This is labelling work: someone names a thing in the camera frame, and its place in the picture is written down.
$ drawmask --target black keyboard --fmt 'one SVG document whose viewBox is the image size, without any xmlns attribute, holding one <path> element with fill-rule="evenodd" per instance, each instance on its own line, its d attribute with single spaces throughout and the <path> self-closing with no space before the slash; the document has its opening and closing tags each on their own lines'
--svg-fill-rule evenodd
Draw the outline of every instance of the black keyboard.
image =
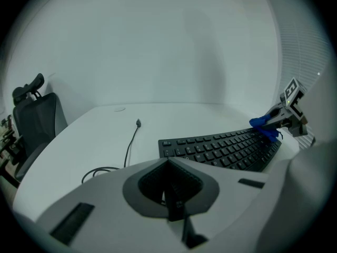
<svg viewBox="0 0 337 253">
<path fill-rule="evenodd" d="M 280 141 L 271 142 L 254 128 L 222 134 L 159 140 L 161 158 L 182 157 L 203 164 L 235 170 L 262 171 Z"/>
</svg>

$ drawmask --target black mesh backrest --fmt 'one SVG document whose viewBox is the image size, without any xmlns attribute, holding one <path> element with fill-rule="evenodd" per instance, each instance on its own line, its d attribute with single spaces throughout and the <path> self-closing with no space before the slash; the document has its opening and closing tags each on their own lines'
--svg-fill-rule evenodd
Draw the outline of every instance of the black mesh backrest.
<svg viewBox="0 0 337 253">
<path fill-rule="evenodd" d="M 26 98 L 24 101 L 21 101 L 19 103 L 18 106 L 16 106 L 13 109 L 13 116 L 14 116 L 14 120 L 15 120 L 15 124 L 16 124 L 16 128 L 17 128 L 17 132 L 19 134 L 19 136 L 22 135 L 21 133 L 21 126 L 20 126 L 20 122 L 19 122 L 19 115 L 21 113 L 21 110 L 26 107 L 27 105 L 31 104 L 33 102 L 32 98 Z"/>
<path fill-rule="evenodd" d="M 55 138 L 56 94 L 50 93 L 24 106 L 18 114 L 26 154 Z"/>
</svg>

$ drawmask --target curved white wall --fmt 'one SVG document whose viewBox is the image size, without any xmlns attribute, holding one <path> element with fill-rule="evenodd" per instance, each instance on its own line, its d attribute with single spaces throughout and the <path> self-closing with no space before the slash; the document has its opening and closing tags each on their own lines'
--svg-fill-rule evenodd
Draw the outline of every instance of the curved white wall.
<svg viewBox="0 0 337 253">
<path fill-rule="evenodd" d="M 4 101 L 11 112 L 13 89 L 42 73 L 68 123 L 105 104 L 268 108 L 277 54 L 265 0 L 50 0 L 17 42 Z"/>
</svg>

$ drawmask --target circular mark on desk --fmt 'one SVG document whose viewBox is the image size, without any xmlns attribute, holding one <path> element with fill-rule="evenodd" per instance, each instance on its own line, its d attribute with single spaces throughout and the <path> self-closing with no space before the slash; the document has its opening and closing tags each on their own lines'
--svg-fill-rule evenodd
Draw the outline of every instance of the circular mark on desk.
<svg viewBox="0 0 337 253">
<path fill-rule="evenodd" d="M 125 110 L 125 107 L 117 107 L 115 108 L 114 112 L 121 112 L 121 111 L 124 111 Z"/>
</svg>

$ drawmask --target desk surface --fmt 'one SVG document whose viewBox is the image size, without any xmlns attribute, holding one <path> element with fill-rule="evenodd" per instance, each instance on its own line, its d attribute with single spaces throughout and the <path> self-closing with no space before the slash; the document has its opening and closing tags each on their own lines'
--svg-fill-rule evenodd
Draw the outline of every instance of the desk surface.
<svg viewBox="0 0 337 253">
<path fill-rule="evenodd" d="M 142 121 L 130 148 L 127 166 L 157 159 L 158 140 L 194 137 L 250 128 L 249 119 L 261 116 L 239 107 L 220 104 L 130 104 L 101 106 L 85 113 L 61 132 L 40 154 L 15 196 L 15 211 L 36 221 L 56 200 L 81 184 L 88 171 L 98 167 L 122 168 L 127 146 Z M 292 158 L 298 142 L 284 132 L 273 164 Z"/>
</svg>

